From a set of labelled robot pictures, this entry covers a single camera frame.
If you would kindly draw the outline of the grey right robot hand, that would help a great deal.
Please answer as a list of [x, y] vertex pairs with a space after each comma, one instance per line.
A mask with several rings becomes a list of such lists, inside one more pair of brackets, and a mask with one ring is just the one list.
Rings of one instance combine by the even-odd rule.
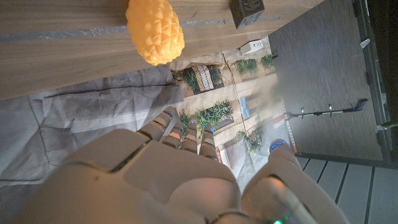
[[174, 107], [136, 132], [116, 129], [70, 154], [14, 223], [346, 223], [282, 139], [240, 189], [214, 131], [197, 138]]

